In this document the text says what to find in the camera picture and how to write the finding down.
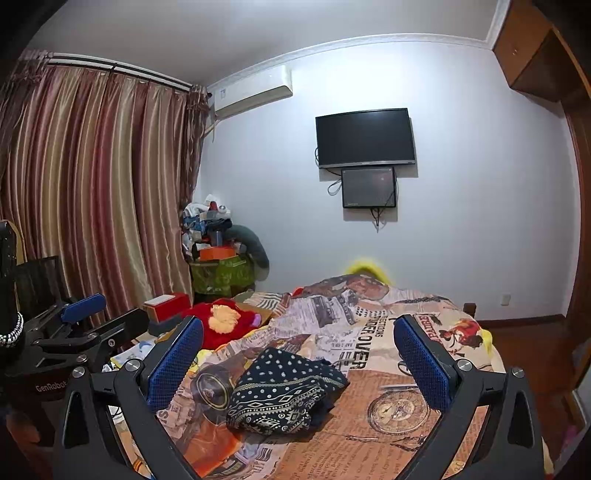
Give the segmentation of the navy patterned garment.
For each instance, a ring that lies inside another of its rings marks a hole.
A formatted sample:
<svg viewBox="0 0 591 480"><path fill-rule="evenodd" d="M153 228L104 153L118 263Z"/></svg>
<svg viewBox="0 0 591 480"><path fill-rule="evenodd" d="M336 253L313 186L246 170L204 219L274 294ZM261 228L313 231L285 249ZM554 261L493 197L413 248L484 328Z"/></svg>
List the navy patterned garment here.
<svg viewBox="0 0 591 480"><path fill-rule="evenodd" d="M315 431L348 386L346 375L324 359L267 348L238 379L226 425L263 436Z"/></svg>

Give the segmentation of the red white box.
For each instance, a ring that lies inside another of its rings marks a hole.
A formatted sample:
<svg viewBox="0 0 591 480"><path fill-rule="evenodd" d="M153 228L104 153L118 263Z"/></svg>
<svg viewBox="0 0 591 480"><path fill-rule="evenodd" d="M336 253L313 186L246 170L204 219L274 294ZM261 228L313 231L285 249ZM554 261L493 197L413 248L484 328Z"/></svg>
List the red white box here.
<svg viewBox="0 0 591 480"><path fill-rule="evenodd" d="M182 313L190 306L190 299L186 293L170 293L146 300L141 308L147 313L150 321L161 323Z"/></svg>

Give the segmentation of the red plush toy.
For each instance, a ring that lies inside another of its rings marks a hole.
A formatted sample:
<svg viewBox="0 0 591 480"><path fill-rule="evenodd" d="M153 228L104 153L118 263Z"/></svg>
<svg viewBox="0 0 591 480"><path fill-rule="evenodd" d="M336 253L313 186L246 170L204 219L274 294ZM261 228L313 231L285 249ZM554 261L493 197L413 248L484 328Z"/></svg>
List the red plush toy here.
<svg viewBox="0 0 591 480"><path fill-rule="evenodd" d="M201 348L205 350L215 350L233 340L239 340L259 328L263 322L259 313L243 310L229 299L195 304L183 310L181 316L194 316L204 325Z"/></svg>

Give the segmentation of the striped red beige curtain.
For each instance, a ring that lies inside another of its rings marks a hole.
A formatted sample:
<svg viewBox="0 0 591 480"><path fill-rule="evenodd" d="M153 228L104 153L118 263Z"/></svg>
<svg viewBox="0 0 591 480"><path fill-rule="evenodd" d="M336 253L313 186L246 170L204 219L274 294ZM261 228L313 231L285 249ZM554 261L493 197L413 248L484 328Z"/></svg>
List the striped red beige curtain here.
<svg viewBox="0 0 591 480"><path fill-rule="evenodd" d="M1 87L1 215L28 259L118 316L188 293L181 216L197 184L207 91L24 53Z"/></svg>

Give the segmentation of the printed bed cover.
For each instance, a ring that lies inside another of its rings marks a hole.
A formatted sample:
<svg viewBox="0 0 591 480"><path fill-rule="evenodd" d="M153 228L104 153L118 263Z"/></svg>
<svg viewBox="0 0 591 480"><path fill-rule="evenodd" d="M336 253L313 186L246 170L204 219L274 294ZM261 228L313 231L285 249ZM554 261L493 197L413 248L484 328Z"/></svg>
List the printed bed cover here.
<svg viewBox="0 0 591 480"><path fill-rule="evenodd" d="M432 409L394 344L409 314L457 359L484 371L505 367L491 334L449 299L399 289L367 275L322 280L293 293L245 292L239 308L259 313L256 330L197 353L156 416L204 479L390 479L427 440ZM238 379L263 350L324 359L349 380L320 429L263 436L226 425Z"/></svg>

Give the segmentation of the cluttered pile on green box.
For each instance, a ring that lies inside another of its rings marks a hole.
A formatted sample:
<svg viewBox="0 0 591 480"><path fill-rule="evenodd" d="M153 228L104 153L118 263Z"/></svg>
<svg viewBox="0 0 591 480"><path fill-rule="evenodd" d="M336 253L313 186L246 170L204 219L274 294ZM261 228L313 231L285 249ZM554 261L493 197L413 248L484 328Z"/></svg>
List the cluttered pile on green box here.
<svg viewBox="0 0 591 480"><path fill-rule="evenodd" d="M195 303L252 290L257 278L270 270L259 236L233 222L230 210L214 196L184 207L181 232Z"/></svg>

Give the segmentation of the white air conditioner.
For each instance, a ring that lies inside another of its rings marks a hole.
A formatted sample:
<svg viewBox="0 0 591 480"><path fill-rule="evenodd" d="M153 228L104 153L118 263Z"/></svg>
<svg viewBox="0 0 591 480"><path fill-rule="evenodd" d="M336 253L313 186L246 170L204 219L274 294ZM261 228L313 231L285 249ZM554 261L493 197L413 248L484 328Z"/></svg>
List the white air conditioner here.
<svg viewBox="0 0 591 480"><path fill-rule="evenodd" d="M294 95L287 65L226 78L213 85L211 119L224 120Z"/></svg>

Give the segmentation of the wooden wardrobe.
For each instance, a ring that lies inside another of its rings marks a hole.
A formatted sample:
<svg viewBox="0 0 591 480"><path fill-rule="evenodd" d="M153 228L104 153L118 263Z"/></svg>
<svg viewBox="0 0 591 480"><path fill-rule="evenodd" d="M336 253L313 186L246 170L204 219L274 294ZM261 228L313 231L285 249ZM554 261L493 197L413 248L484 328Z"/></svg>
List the wooden wardrobe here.
<svg viewBox="0 0 591 480"><path fill-rule="evenodd" d="M590 365L590 62L584 58L582 41L566 25L570 13L586 1L511 1L493 52L509 87L542 105L550 102L562 108L568 131L548 130L536 136L534 144L550 142L560 135L560 144L574 152L555 158L571 169L572 192L569 213L557 218L561 224L551 230L568 239L569 251L556 249L544 257L559 260L569 275L564 280L566 325L581 354L569 387L576 390Z"/></svg>

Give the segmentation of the small dark wall screen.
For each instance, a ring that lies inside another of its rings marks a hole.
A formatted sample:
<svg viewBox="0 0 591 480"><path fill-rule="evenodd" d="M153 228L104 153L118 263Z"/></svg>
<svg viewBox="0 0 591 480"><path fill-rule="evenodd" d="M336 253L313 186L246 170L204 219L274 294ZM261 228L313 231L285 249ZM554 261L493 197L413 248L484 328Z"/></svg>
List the small dark wall screen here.
<svg viewBox="0 0 591 480"><path fill-rule="evenodd" d="M382 209L397 206L397 180L393 167L342 169L342 207Z"/></svg>

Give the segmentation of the wall mounted black television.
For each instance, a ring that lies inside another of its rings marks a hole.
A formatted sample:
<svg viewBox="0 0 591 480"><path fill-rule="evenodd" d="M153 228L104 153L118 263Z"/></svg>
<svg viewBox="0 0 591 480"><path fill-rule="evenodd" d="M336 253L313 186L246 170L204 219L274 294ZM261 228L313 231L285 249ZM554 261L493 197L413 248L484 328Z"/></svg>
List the wall mounted black television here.
<svg viewBox="0 0 591 480"><path fill-rule="evenodd" d="M318 116L315 134L318 166L324 169L416 162L407 108Z"/></svg>

